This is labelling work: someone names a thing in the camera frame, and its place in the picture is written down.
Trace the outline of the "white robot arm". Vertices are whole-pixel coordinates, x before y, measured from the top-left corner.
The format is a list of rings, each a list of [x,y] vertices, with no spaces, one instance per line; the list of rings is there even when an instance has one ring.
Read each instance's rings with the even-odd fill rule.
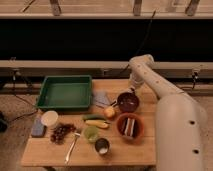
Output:
[[[130,59],[130,80],[137,89],[146,83],[158,96],[155,111],[157,171],[205,171],[201,127],[206,110],[187,92],[151,69],[150,54]]]

